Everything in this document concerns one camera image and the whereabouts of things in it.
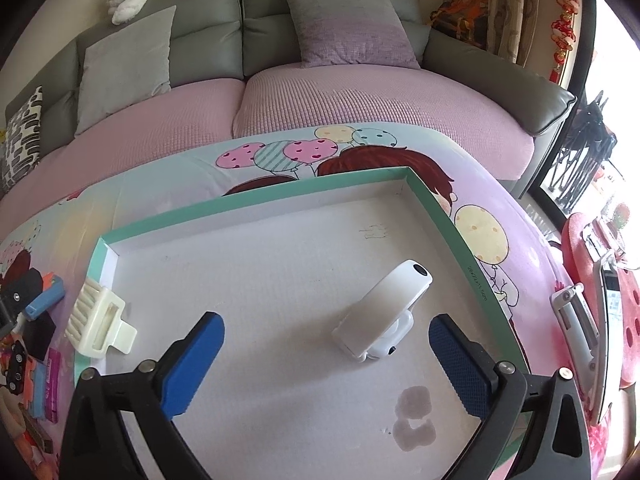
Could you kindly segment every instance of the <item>cream plastic comb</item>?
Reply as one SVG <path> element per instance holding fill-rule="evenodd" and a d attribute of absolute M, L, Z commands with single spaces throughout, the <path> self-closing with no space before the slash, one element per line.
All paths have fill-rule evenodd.
<path fill-rule="evenodd" d="M 110 289 L 87 277 L 66 325 L 65 335 L 82 355 L 101 359 L 113 346 L 131 351 L 138 331 L 120 319 L 125 303 Z"/>

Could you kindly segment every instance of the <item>white plastic device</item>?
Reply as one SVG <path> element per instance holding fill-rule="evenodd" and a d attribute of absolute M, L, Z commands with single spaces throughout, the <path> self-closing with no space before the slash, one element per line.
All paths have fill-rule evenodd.
<path fill-rule="evenodd" d="M 600 330 L 584 300 L 581 283 L 565 287 L 551 296 L 578 384 L 588 397 L 592 426 L 597 426 L 606 415 L 620 387 L 624 351 L 622 301 L 620 292 L 607 289 L 604 280 L 604 270 L 615 269 L 612 250 L 593 267 Z"/>
<path fill-rule="evenodd" d="M 101 359 L 113 346 L 131 352 L 138 331 L 120 317 L 125 302 L 87 277 L 66 325 L 65 335 L 82 355 Z"/>
<path fill-rule="evenodd" d="M 398 265 L 333 330 L 337 345 L 358 362 L 392 354 L 414 325 L 411 307 L 432 281 L 430 273 L 413 260 Z"/>

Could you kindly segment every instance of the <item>metal bolt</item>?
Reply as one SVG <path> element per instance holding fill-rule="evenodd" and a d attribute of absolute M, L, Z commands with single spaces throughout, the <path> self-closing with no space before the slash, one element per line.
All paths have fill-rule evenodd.
<path fill-rule="evenodd" d="M 156 362 L 153 359 L 146 359 L 138 365 L 138 370 L 143 374 L 148 374 L 156 369 Z"/>
<path fill-rule="evenodd" d="M 89 381 L 94 378 L 94 375 L 95 375 L 95 368 L 85 368 L 84 370 L 82 370 L 82 373 L 80 374 L 80 378 L 83 381 Z"/>
<path fill-rule="evenodd" d="M 565 381 L 570 381 L 571 379 L 574 378 L 574 373 L 571 370 L 569 370 L 569 368 L 564 368 L 564 367 L 560 368 L 560 370 L 558 371 L 558 374 Z"/>
<path fill-rule="evenodd" d="M 503 374 L 511 375 L 514 373 L 514 371 L 516 371 L 516 367 L 513 365 L 513 363 L 502 361 L 498 365 L 498 370 L 500 370 Z"/>

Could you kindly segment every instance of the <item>sofa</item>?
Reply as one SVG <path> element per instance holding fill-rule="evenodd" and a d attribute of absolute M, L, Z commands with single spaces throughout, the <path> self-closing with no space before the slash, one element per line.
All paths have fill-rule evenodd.
<path fill-rule="evenodd" d="M 149 0 L 132 22 L 176 6 L 172 91 L 75 138 L 85 50 L 128 25 L 107 17 L 51 59 L 6 107 L 44 89 L 39 165 L 0 202 L 0 239 L 77 189 L 203 144 L 320 124 L 391 121 L 455 140 L 520 195 L 575 97 L 548 80 L 424 25 L 418 0 L 390 0 L 423 70 L 301 69 L 286 0 Z"/>

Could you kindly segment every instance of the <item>black button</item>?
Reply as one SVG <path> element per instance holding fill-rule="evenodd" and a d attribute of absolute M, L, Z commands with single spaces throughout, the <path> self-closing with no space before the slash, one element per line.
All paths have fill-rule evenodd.
<path fill-rule="evenodd" d="M 420 274 L 423 275 L 423 276 L 428 276 L 429 275 L 429 273 L 427 272 L 427 269 L 425 269 L 423 266 L 415 264 L 414 265 L 414 269 L 417 270 L 418 272 L 420 272 Z"/>

